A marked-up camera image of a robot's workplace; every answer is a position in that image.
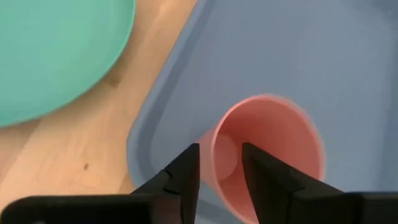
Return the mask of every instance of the pink cup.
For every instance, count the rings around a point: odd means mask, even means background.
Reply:
[[[243,142],[316,179],[324,176],[324,152],[317,129],[302,109],[278,96],[252,96],[237,103],[198,142],[201,179],[245,223],[258,220],[244,179]]]

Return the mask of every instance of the gray tray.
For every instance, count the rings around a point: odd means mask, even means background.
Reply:
[[[131,129],[134,183],[235,103],[273,93],[313,118],[325,182],[398,190],[397,26],[395,0],[198,0]],[[203,183],[199,198],[198,223],[238,222]]]

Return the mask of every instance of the blue plastic tray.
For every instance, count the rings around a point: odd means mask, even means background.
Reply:
[[[134,183],[238,101],[273,93],[312,116],[325,182],[397,190],[397,28],[393,0],[198,0],[131,129]],[[237,222],[205,184],[199,198],[198,223]]]

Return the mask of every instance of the teal plate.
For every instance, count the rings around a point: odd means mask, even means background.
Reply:
[[[135,0],[1,0],[0,126],[90,89],[126,46]]]

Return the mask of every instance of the wooden surface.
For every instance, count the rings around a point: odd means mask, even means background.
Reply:
[[[196,0],[137,0],[129,43],[92,90],[35,121],[0,129],[0,210],[28,195],[134,190],[126,139]]]

